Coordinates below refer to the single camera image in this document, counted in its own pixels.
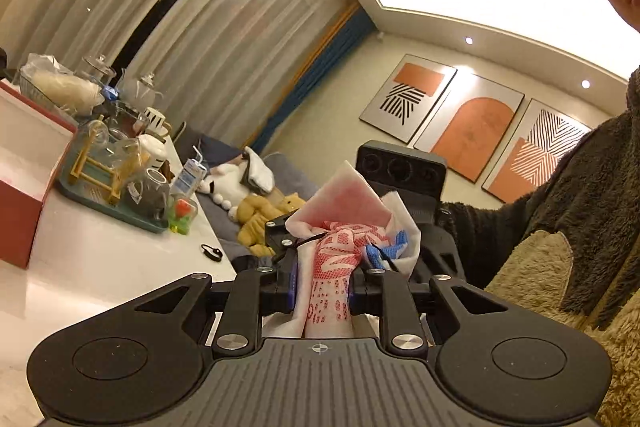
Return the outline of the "dark fuzzy sleeve forearm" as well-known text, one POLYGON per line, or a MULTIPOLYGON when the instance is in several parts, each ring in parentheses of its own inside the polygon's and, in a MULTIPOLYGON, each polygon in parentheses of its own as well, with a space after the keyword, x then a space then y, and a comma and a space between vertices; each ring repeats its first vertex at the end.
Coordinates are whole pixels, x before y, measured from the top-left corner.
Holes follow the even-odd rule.
POLYGON ((466 281, 485 288, 532 231, 534 222, 555 219, 565 204, 560 192, 548 191, 544 185, 499 209, 444 202, 438 224, 456 243, 466 281))

